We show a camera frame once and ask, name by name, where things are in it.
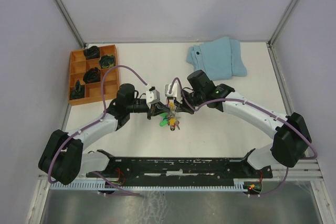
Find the green key tag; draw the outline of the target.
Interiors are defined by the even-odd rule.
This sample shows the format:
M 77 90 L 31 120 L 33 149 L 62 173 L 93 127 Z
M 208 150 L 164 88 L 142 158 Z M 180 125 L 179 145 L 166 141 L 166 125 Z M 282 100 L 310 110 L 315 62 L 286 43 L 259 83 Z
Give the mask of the green key tag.
M 160 117 L 162 117 L 162 121 L 160 122 L 160 127 L 163 127 L 169 124 L 169 118 L 168 118 L 167 113 L 160 114 Z

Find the red handled metal key organizer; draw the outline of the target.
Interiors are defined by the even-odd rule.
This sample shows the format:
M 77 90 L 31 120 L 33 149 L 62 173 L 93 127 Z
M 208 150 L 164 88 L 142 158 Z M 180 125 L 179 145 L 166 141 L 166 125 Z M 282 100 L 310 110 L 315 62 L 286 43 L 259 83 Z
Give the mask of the red handled metal key organizer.
M 169 111 L 168 113 L 167 113 L 167 115 L 168 115 L 168 118 L 170 119 L 170 118 L 176 118 L 176 119 L 178 119 L 179 118 L 179 116 L 178 116 L 178 114 L 175 112 L 175 109 L 174 109 L 174 111 Z

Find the yellow key tag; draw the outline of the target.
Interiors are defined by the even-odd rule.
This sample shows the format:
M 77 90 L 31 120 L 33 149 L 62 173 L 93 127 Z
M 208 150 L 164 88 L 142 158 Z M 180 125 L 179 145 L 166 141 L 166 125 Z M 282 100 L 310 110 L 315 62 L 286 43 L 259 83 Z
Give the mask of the yellow key tag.
M 169 125 L 174 126 L 176 124 L 176 118 L 170 118 L 169 119 Z

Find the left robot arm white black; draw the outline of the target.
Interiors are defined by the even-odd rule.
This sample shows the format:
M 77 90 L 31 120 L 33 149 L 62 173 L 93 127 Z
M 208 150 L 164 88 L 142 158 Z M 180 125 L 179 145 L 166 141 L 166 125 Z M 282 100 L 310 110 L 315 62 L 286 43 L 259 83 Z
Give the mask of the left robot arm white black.
M 87 154 L 83 151 L 103 136 L 121 129 L 132 113 L 145 113 L 150 119 L 168 111 L 169 107 L 160 101 L 155 88 L 147 91 L 144 99 L 139 99 L 135 96 L 134 85 L 123 84 L 116 98 L 98 118 L 69 132 L 55 130 L 41 155 L 38 168 L 52 182 L 63 185 L 70 184 L 78 175 L 92 172 L 110 177 L 116 171 L 111 154 L 102 150 Z

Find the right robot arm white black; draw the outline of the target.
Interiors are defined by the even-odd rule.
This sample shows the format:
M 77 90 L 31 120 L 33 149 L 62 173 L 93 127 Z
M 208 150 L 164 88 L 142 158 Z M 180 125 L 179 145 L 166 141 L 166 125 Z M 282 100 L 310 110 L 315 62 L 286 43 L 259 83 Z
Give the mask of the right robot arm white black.
M 246 154 L 241 164 L 241 172 L 246 177 L 254 177 L 260 169 L 274 164 L 293 168 L 312 147 L 307 125 L 300 114 L 286 115 L 261 107 L 228 85 L 215 85 L 203 70 L 191 73 L 187 80 L 190 92 L 182 88 L 178 78 L 165 87 L 165 96 L 180 112 L 194 114 L 207 106 L 250 123 L 272 139 L 271 144 Z

